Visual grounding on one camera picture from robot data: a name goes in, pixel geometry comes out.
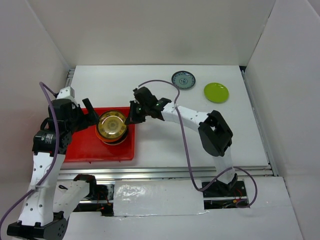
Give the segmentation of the yellow patterned plate dark rim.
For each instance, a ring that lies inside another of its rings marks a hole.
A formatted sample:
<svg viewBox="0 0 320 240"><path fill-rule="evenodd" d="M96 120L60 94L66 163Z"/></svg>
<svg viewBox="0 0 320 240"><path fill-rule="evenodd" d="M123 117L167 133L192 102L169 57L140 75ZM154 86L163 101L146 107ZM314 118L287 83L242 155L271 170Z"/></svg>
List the yellow patterned plate dark rim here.
<svg viewBox="0 0 320 240"><path fill-rule="evenodd" d="M109 110L102 113L99 117L99 123L96 127L100 129L118 130L123 127L128 127L125 124L126 116L117 110Z"/></svg>

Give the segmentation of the black plate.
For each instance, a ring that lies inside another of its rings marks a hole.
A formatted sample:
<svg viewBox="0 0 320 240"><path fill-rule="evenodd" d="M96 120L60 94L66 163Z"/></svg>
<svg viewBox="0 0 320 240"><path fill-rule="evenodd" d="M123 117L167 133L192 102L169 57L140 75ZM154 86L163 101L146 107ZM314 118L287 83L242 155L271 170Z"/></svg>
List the black plate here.
<svg viewBox="0 0 320 240"><path fill-rule="evenodd" d="M129 130L127 129L120 137L117 139L105 139L102 142L106 145L115 146L124 142L129 134Z"/></svg>

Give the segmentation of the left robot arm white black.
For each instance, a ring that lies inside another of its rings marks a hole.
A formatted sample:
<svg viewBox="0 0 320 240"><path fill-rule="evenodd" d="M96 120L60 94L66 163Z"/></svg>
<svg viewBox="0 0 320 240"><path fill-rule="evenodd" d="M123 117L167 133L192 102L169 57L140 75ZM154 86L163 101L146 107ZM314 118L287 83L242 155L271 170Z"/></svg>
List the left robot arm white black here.
<svg viewBox="0 0 320 240"><path fill-rule="evenodd" d="M68 98L49 102L49 116L33 138L32 177L27 193L18 200L23 203L23 208L18 220L8 225L8 236L21 240L61 240L67 232L70 215L80 201L97 197L96 178L78 174L63 196L54 200L59 172L72 135L99 121L90 100L85 98L82 102L86 113Z"/></svg>

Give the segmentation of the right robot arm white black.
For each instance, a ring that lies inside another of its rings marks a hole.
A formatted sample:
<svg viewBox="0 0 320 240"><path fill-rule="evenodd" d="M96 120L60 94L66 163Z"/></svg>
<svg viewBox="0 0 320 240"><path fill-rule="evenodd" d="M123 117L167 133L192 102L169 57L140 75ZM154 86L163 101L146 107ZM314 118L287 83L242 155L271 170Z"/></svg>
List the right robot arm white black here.
<svg viewBox="0 0 320 240"><path fill-rule="evenodd" d="M181 128L187 167L193 183L195 178L185 128L197 132L204 151L213 157L218 174L206 186L202 188L195 186L195 189L204 192L213 183L217 183L217 189L223 196L229 196L235 190L238 175L234 170L230 149L233 132L219 111L200 112L178 105L176 100L164 97L157 99L145 86L135 88L133 95L134 100L130 101L129 114L125 120L126 125L144 123L147 117L178 124Z"/></svg>

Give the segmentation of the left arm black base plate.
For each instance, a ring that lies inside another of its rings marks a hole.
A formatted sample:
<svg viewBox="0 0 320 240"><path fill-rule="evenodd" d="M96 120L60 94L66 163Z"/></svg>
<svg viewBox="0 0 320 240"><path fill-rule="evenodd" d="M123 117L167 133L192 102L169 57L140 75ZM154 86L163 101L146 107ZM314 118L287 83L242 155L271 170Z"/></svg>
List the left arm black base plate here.
<svg viewBox="0 0 320 240"><path fill-rule="evenodd" d="M111 201L114 199L114 184L96 184L89 189L89 194L84 198L93 201Z"/></svg>

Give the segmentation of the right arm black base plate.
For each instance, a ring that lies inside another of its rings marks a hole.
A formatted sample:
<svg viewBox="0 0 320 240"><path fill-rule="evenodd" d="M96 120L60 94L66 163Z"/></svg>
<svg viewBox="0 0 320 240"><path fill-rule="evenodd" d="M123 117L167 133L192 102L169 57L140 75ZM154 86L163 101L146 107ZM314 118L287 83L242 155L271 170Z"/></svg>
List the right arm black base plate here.
<svg viewBox="0 0 320 240"><path fill-rule="evenodd" d="M247 196L245 183L243 180L235 182L231 190L227 190L217 181L208 189L202 192L204 198L244 198Z"/></svg>

